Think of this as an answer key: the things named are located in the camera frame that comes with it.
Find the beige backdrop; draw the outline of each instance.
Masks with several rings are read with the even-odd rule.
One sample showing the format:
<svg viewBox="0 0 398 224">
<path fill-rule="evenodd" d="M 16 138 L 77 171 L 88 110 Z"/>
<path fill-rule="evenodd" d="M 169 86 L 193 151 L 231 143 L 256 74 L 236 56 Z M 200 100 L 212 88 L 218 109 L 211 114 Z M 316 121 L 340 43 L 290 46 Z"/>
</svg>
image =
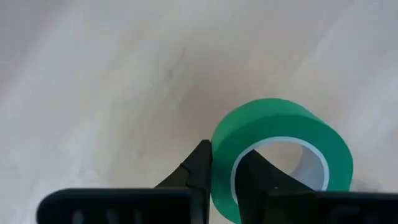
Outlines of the beige backdrop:
<svg viewBox="0 0 398 224">
<path fill-rule="evenodd" d="M 355 190 L 398 192 L 396 0 L 5 0 L 0 223 L 64 187 L 153 187 L 253 99 L 347 142 Z M 270 157 L 284 157 L 269 152 Z M 210 223 L 226 222 L 214 209 Z"/>
</svg>

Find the green tape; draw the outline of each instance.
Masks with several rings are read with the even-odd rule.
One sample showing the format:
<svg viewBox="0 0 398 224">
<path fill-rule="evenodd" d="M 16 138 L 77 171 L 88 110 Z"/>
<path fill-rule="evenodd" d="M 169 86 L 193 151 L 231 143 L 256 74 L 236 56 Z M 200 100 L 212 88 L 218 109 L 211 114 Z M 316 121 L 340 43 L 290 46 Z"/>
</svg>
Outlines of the green tape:
<svg viewBox="0 0 398 224">
<path fill-rule="evenodd" d="M 317 154 L 323 164 L 323 190 L 349 190 L 353 159 L 336 131 L 296 103 L 254 100 L 227 114 L 211 139 L 211 197 L 228 220 L 240 223 L 233 198 L 237 159 L 262 143 L 280 140 L 297 142 Z"/>
</svg>

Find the black clamp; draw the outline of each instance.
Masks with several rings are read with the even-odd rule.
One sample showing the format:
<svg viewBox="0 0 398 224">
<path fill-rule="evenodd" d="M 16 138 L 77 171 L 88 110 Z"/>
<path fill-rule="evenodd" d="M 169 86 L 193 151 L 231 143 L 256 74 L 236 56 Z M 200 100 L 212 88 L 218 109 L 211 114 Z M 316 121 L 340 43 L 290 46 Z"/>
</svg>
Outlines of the black clamp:
<svg viewBox="0 0 398 224">
<path fill-rule="evenodd" d="M 195 150 L 154 189 L 66 189 L 40 203 L 38 224 L 209 222 L 211 143 Z M 316 192 L 256 151 L 236 173 L 243 224 L 398 223 L 398 195 Z"/>
</svg>

